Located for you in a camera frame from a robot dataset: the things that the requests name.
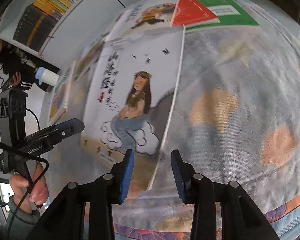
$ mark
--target blue gripper pad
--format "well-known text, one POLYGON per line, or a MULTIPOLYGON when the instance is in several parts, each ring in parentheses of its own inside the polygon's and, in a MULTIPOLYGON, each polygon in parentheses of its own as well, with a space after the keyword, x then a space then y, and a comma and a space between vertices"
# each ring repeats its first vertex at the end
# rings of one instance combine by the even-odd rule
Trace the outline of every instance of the blue gripper pad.
POLYGON ((129 158, 127 160, 127 163, 125 165, 125 170, 123 172, 123 176, 120 182, 120 197, 119 200, 123 202, 127 195, 128 190, 130 186, 132 171, 133 171, 133 165, 134 165, 134 154, 133 151, 128 149, 126 152, 126 155, 129 154, 129 158))
POLYGON ((171 153, 171 167, 173 171, 174 180, 176 182, 179 198, 181 198, 182 202, 184 203, 186 199, 185 183, 181 176, 180 168, 178 166, 178 162, 174 152, 171 153))

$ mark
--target red book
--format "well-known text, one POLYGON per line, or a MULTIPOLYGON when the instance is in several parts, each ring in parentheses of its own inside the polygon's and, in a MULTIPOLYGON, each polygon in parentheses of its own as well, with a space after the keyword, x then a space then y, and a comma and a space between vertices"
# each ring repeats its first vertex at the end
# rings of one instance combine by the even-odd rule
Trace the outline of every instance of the red book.
POLYGON ((219 23, 218 17, 197 0, 179 0, 173 13, 171 26, 194 27, 219 23))

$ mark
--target green book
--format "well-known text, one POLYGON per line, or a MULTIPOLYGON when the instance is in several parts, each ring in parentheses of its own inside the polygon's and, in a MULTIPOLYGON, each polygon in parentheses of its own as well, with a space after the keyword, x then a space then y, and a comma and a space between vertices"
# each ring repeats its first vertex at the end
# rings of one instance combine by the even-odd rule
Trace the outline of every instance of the green book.
POLYGON ((212 11, 220 20, 219 23, 200 25, 187 28, 197 29, 224 25, 255 25, 258 23, 239 5, 232 0, 197 0, 212 11))

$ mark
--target metal bolt head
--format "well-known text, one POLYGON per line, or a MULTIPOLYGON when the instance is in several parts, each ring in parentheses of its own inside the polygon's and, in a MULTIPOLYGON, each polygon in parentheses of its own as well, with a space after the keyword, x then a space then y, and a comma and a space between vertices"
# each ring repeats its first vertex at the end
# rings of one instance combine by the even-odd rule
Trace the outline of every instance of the metal bolt head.
POLYGON ((77 184, 75 182, 68 183, 68 189, 74 189, 77 187, 77 184))
POLYGON ((197 180, 200 180, 200 179, 203 178, 203 175, 200 174, 200 173, 195 173, 195 174, 193 175, 193 178, 194 178, 194 179, 197 179, 197 180))
POLYGON ((111 179, 113 178, 113 176, 112 176, 112 174, 107 173, 107 174, 103 175, 103 178, 104 178, 105 180, 111 180, 111 179))
POLYGON ((230 181, 230 186, 231 186, 231 187, 236 187, 236 188, 237 188, 237 187, 239 187, 239 183, 236 182, 235 180, 231 180, 231 181, 230 181))

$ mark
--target hand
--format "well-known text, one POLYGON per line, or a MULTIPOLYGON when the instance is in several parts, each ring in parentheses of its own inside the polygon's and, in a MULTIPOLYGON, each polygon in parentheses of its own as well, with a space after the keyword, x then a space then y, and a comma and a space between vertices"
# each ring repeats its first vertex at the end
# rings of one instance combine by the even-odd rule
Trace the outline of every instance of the hand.
MULTIPOLYGON (((37 163, 37 168, 33 175, 33 181, 35 181, 41 172, 43 171, 41 163, 37 163)), ((14 192, 13 201, 18 206, 21 198, 23 197, 23 193, 21 188, 28 187, 29 181, 22 177, 19 174, 14 174, 10 177, 9 183, 11 185, 11 188, 14 192)), ((43 204, 47 201, 49 197, 49 191, 46 184, 46 178, 43 176, 37 184, 35 184, 34 188, 31 191, 30 197, 26 198, 23 203, 20 206, 20 209, 23 212, 26 212, 28 214, 32 213, 32 209, 30 206, 30 202, 36 203, 37 205, 43 204)))
POLYGON ((20 74, 20 72, 16 72, 14 75, 13 75, 13 82, 10 82, 10 85, 11 86, 17 86, 19 83, 20 83, 20 81, 21 81, 21 74, 20 74))

